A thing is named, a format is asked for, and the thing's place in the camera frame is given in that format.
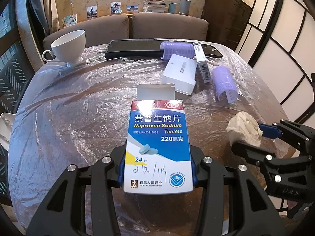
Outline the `person right hand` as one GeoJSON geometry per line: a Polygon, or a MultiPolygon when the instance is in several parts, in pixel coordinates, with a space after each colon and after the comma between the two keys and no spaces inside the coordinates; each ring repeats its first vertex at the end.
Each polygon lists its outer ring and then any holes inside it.
{"type": "Polygon", "coordinates": [[[288,200],[287,201],[288,210],[293,209],[297,204],[298,202],[288,200]]]}

